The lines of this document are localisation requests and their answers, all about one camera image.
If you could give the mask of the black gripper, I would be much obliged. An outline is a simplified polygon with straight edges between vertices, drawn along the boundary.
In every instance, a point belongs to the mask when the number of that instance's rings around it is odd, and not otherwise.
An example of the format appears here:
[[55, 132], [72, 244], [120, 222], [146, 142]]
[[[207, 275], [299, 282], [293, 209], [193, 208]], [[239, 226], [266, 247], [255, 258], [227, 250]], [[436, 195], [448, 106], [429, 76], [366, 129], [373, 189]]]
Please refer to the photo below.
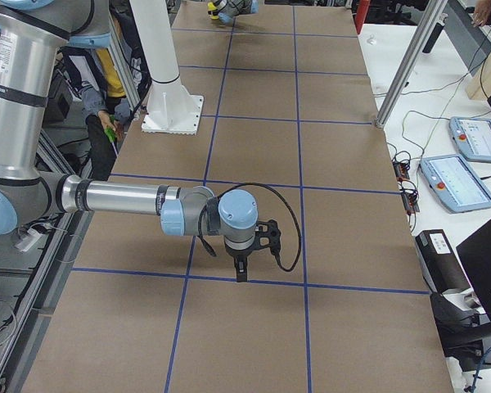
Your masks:
[[227, 248], [227, 253], [233, 258], [237, 282], [248, 281], [248, 257], [255, 251], [256, 248], [254, 245], [242, 250], [230, 246]]

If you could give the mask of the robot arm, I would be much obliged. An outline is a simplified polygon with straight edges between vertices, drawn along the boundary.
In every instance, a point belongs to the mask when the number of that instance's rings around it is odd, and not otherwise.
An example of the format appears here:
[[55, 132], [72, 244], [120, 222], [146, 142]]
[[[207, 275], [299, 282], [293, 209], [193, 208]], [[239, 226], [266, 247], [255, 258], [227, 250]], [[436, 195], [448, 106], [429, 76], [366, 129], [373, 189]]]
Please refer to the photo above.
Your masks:
[[108, 47], [106, 1], [0, 1], [0, 235], [54, 213], [156, 215], [173, 236], [223, 237], [238, 282], [259, 244], [258, 210], [244, 190], [134, 185], [39, 172], [34, 158], [57, 50]]
[[211, 20], [219, 20], [231, 25], [239, 15], [255, 14], [259, 10], [257, 0], [218, 0], [208, 2], [208, 15]]

